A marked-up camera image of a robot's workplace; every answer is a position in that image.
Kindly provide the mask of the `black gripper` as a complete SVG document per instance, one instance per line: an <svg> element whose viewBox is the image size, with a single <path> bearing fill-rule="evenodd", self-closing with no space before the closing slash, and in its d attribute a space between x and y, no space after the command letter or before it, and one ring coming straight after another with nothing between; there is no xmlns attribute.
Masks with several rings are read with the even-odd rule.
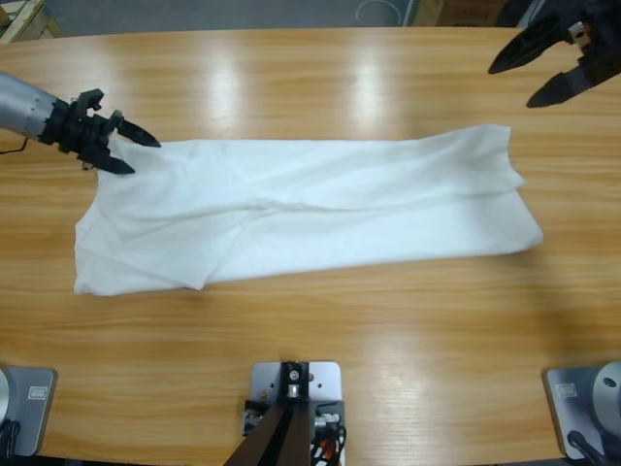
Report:
<svg viewBox="0 0 621 466"><path fill-rule="evenodd" d="M557 43L576 44L582 56L575 68L552 77L528 100L527 107L562 104L620 74L620 2L567 1L560 14L537 19L496 56L490 75L528 64Z"/></svg>
<svg viewBox="0 0 621 466"><path fill-rule="evenodd" d="M77 159L96 169L114 174L131 175L135 170L125 161L111 156L108 147L113 132L143 147L160 148L160 143L144 128L127 120L115 110L109 118L88 116L78 111L77 103L55 102L46 119L39 141L58 144L62 152L74 152Z"/></svg>

